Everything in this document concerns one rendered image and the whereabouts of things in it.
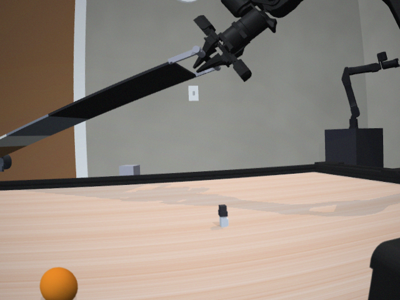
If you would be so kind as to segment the orange ball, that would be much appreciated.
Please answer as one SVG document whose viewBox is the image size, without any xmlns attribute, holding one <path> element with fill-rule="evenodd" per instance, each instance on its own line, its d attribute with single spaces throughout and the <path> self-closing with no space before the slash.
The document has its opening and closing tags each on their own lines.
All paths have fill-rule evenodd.
<svg viewBox="0 0 400 300">
<path fill-rule="evenodd" d="M 73 300 L 78 291 L 78 282 L 71 271 L 54 267 L 42 276 L 40 291 L 45 300 Z"/>
</svg>

